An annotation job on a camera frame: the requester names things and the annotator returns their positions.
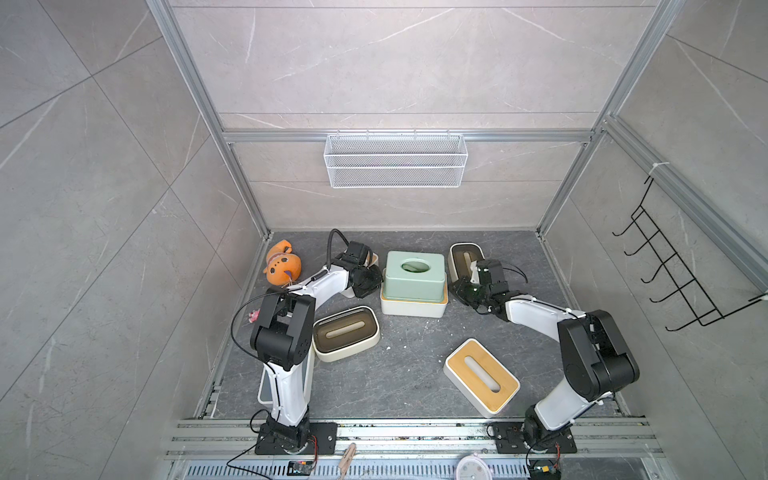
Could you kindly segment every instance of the robotic arm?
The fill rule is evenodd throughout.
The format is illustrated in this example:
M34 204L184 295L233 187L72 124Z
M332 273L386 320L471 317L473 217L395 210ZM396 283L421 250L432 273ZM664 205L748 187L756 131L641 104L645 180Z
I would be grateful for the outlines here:
M265 436L271 435L287 452L300 452L310 435L307 403L303 394L301 363L312 348L315 310L337 293L363 298L379 288L382 274L366 245L347 242L344 253L328 260L320 271L288 288L272 286L253 324L250 346L264 362L273 406Z
M465 244L477 260L464 275L450 257L451 291L459 301L482 315L528 326L560 343L564 378L525 415L524 438L529 447L546 450L548 439L567 428L595 403L640 378L640 369L613 317L602 310L582 312L510 291L501 262L482 259L482 251Z

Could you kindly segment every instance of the round white object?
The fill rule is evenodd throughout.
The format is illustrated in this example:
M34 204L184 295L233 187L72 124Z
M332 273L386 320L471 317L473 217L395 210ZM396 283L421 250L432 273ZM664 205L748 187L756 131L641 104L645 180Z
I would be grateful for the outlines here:
M456 466L456 480L491 480L491 469L476 454L464 457Z

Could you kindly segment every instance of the aluminum frame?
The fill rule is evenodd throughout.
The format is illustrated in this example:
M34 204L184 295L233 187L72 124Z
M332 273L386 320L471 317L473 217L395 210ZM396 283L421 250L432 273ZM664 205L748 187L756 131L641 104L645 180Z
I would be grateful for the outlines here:
M549 262L549 267L552 269L552 273L554 273L554 278L558 281L560 290L565 294L565 302L573 310L582 310L578 304L578 300L576 300L573 290L571 290L571 286L568 285L568 281L565 279L565 275L563 274L562 268L560 268L560 263L558 263L557 257L555 257L554 252L549 247L549 242L543 237L538 237L538 242L541 244L541 249L544 251L544 256Z
M334 455L341 458L351 443L355 458L457 458L466 452L481 452L488 458L524 458L525 454L498 454L495 440L487 435L493 422L522 419L330 419L339 424ZM571 427L579 458L664 457L653 429L644 418L581 417ZM224 460L252 446L258 433L248 420L181 420L164 442L166 460ZM548 454L529 455L550 458ZM243 459L305 458L311 455L254 455Z
M597 145L600 143L600 140L605 133L602 124L608 118L615 116L621 109L621 106L627 100L627 97L629 97L637 80L648 66L648 62L651 57L653 57L654 52L661 44L661 40L672 25L672 21L683 8L684 3L685 0L662 0L656 7L653 17L651 17L648 22L648 26L646 27L643 36L637 43L637 47L635 47L634 52L630 57L630 61L627 63L627 67L621 73L614 90L608 97L600 116L598 116L598 120L593 128L594 136L592 142L579 151L571 168L568 169L565 178L560 184L558 191L555 192L552 202L550 202L544 216L541 218L541 221L536 228L536 231L539 232L540 235L545 236L552 227L554 219L557 218L563 205L565 205L565 201L571 195L579 177L581 177L587 164L589 164L594 149L597 148Z
M270 234L267 238L262 239L259 247L256 250L256 255L253 257L253 263L251 264L248 277L245 282L245 287L243 288L243 292L240 294L240 302L237 303L238 307L243 305L247 299L250 298L250 295L253 292L253 288L256 286L256 281L259 279L259 273L261 271L261 263L263 262L263 258L266 254L270 240L272 240L272 234ZM241 325L235 325L235 335L237 335L237 333L240 331L240 327ZM210 417L215 411L216 402L218 400L217 389L220 389L221 387L224 369L227 366L227 362L229 361L232 348L234 348L234 344L232 344L228 334L229 329L227 329L227 335L225 335L222 340L219 353L214 360L214 367L211 369L208 376L208 382L206 383L208 390L203 394L203 398L195 410L194 416L196 418L202 419Z
M226 130L223 138L231 144L256 142L325 142L328 135L334 134L461 134L465 141L579 141L589 142L592 130L583 128L517 128L517 129L321 129L321 128L286 128L256 130Z
M224 140L223 128L219 122L219 117L214 109L214 104L210 99L210 95L205 88L203 79L200 76L200 72L194 64L192 55L190 54L187 43L184 41L184 37L181 34L181 29L176 18L171 11L170 6L166 0L147 0L150 11L154 15L157 21L157 26L160 32L163 34L171 55L173 55L176 65L178 65L181 77L184 79L184 83L187 84L192 98L197 105L197 110L200 111L200 115L203 121L208 126L210 136L213 138L216 147L219 149L219 153L224 158L224 163L237 186L240 196L245 201L245 205L248 208L248 213L253 220L253 224L259 230L262 238L266 238L270 229L266 225L264 216L259 210L259 205L256 202L256 198L253 195L253 191L250 189L247 177L243 172L240 162L232 151L232 147Z
M649 173L688 217L762 292L768 291L768 256L728 216L711 204L674 165L659 155L620 118L608 118L605 130L632 160Z

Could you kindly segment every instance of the metal grate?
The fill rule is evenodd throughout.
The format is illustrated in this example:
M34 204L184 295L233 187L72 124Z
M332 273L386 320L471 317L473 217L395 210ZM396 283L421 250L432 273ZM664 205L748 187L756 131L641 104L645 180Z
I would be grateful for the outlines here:
M334 134L323 153L331 187L458 187L467 161L460 134Z
M493 478L528 478L525 460L522 458L484 458L493 472ZM235 465L268 475L273 480L296 480L306 478L288 475L289 460L243 460ZM336 480L339 477L338 459L321 459L312 473L312 480ZM361 458L354 461L346 473L349 480L428 480L453 479L458 459L391 459L375 460ZM229 478L260 478L242 470L227 467L223 460L193 460L190 462L184 480L227 480Z

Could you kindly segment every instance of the wooden lid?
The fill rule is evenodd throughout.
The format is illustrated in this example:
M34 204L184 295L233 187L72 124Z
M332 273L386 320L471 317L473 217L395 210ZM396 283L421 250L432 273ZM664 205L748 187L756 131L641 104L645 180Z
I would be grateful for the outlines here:
M493 392L467 365L466 358L473 358L499 385ZM480 399L485 408L498 412L517 393L520 382L475 339L468 340L451 354L448 367Z

